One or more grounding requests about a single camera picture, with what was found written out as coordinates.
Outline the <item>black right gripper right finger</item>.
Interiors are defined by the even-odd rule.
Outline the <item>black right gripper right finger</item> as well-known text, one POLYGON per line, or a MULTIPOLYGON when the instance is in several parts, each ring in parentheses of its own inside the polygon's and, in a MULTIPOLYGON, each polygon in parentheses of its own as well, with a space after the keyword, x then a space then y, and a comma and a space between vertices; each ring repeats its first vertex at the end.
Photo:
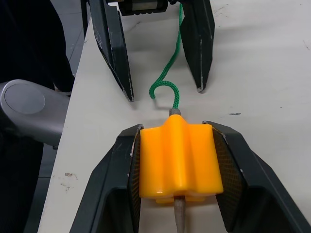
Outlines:
POLYGON ((224 191, 216 195, 228 233, 309 233, 311 226, 272 168, 236 130, 211 121, 224 191))

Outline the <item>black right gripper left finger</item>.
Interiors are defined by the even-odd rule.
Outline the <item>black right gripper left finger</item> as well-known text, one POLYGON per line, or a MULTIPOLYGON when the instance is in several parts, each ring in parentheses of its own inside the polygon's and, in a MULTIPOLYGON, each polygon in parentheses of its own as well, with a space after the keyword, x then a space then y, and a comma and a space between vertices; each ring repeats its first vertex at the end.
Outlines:
POLYGON ((141 124, 123 130, 94 168, 70 232, 137 233, 141 124))

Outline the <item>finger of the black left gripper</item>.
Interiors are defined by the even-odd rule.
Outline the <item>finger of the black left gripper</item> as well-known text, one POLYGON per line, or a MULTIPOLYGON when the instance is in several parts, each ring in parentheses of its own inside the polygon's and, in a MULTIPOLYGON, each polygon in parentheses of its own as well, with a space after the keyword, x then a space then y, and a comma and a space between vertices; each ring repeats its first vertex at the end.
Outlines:
POLYGON ((90 12, 98 48, 117 84, 129 101, 134 100, 130 67, 121 16, 116 6, 90 0, 90 12))
POLYGON ((182 7, 184 19, 181 23, 181 39, 185 58, 197 91, 203 92, 213 59, 213 12, 208 0, 185 0, 182 7))

